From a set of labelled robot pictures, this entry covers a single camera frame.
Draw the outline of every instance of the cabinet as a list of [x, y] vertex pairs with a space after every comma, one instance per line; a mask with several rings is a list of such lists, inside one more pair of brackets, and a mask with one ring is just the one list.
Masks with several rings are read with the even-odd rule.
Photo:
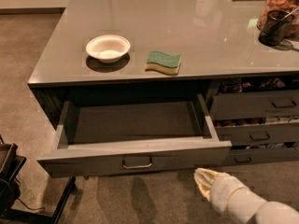
[[224, 165], [299, 159], [299, 90], [222, 93], [220, 84], [208, 99], [218, 137], [233, 145]]

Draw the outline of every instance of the clutter in drawer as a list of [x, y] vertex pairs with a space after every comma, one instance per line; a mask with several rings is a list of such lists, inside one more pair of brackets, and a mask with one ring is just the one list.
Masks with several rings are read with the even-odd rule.
[[262, 145], [248, 146], [248, 147], [246, 147], [246, 149], [251, 149], [251, 148], [280, 148], [280, 147], [285, 147], [284, 143], [262, 144]]
[[295, 142], [295, 143], [293, 143], [293, 144], [292, 144], [292, 147], [297, 147], [297, 148], [299, 148], [299, 142]]
[[263, 124], [263, 118], [216, 120], [215, 127], [234, 127]]
[[290, 117], [266, 117], [264, 124], [288, 123]]
[[299, 123], [299, 116], [290, 117], [289, 123]]
[[299, 89], [299, 76], [234, 77], [222, 80], [220, 93]]

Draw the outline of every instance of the floor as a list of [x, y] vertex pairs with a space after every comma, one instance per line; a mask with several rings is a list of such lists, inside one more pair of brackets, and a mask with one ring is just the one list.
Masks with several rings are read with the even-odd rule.
[[[18, 177], [21, 199], [32, 208], [45, 207], [46, 215], [54, 212], [67, 178], [50, 178], [36, 162], [50, 151], [55, 131], [27, 81], [59, 19], [58, 14], [0, 15], [0, 134], [27, 158]], [[236, 176], [268, 201], [299, 209], [299, 161], [215, 170]], [[203, 198], [193, 172], [78, 177], [60, 223], [232, 223]], [[14, 208], [27, 211], [19, 201]]]

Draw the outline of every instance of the yellow sponge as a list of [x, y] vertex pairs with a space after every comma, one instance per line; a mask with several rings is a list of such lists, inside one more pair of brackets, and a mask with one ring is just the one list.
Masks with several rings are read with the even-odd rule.
[[177, 75], [180, 68], [180, 55], [169, 55], [160, 51], [151, 51], [145, 70], [153, 70], [167, 75]]

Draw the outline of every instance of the open drawer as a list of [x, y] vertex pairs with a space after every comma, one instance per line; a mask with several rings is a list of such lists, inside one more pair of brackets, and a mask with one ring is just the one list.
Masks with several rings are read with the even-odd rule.
[[122, 175], [221, 165], [230, 147], [219, 141], [202, 95], [126, 105], [66, 101], [52, 150], [37, 160], [52, 177]]

